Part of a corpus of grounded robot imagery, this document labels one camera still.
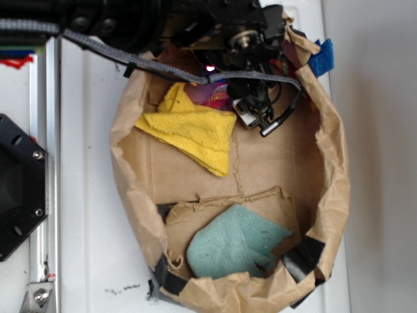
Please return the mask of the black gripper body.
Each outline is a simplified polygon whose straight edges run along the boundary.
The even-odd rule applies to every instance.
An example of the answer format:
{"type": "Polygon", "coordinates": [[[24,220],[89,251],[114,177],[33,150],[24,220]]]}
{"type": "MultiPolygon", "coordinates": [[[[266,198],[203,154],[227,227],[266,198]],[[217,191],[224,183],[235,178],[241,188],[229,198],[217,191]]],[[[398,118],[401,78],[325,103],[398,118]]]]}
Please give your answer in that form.
{"type": "MultiPolygon", "coordinates": [[[[283,54],[286,33],[283,7],[259,1],[171,1],[162,37],[189,48],[197,59],[219,73],[255,71],[272,74],[269,62],[283,54]]],[[[268,90],[281,81],[229,78],[227,93],[248,128],[268,136],[287,118],[274,116],[268,90]]]]}

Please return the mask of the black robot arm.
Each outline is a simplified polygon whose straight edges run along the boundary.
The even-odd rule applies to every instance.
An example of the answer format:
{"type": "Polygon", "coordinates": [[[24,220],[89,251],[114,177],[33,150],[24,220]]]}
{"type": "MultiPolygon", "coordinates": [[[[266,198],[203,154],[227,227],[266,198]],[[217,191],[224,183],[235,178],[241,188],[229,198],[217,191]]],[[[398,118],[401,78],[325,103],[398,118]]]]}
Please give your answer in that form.
{"type": "Polygon", "coordinates": [[[216,71],[199,83],[227,80],[239,110],[269,135],[294,112],[275,116],[267,90],[281,85],[269,63],[283,55],[281,5],[258,1],[2,1],[1,59],[24,60],[51,37],[68,40],[137,68],[190,82],[189,74],[150,65],[142,52],[165,43],[194,52],[216,71]]]}

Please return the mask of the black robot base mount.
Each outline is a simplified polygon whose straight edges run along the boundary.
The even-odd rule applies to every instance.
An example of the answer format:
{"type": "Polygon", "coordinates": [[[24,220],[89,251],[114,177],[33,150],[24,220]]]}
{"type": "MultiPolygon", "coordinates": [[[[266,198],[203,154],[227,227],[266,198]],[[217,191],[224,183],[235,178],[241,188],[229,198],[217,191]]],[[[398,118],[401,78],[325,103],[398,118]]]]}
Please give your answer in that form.
{"type": "Polygon", "coordinates": [[[1,261],[46,218],[47,153],[1,114],[1,261]]]}

